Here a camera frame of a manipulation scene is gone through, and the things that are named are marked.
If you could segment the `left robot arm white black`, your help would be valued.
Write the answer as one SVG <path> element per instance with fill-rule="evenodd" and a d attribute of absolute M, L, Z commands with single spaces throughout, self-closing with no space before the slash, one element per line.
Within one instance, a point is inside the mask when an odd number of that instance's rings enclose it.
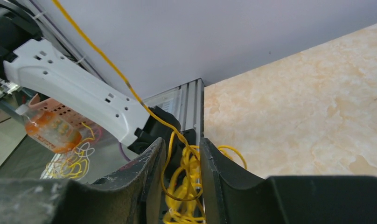
<path fill-rule="evenodd" d="M 146 107 L 72 62 L 44 39 L 23 9 L 0 0 L 0 79 L 53 98 L 140 154 L 157 138 L 168 140 L 181 125 L 161 108 Z"/>

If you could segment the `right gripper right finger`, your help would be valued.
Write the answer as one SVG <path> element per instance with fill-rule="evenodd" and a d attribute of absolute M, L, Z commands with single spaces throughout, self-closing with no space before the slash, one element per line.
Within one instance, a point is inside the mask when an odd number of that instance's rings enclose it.
<path fill-rule="evenodd" d="M 377 224 L 377 177 L 285 175 L 261 178 L 207 138 L 200 163 L 208 224 Z"/>

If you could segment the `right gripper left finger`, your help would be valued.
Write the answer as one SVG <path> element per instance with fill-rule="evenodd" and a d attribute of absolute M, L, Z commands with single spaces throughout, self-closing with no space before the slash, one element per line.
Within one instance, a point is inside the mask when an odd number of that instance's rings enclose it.
<path fill-rule="evenodd" d="M 72 179 L 0 179 L 0 224 L 157 224 L 165 141 L 82 184 Z"/>

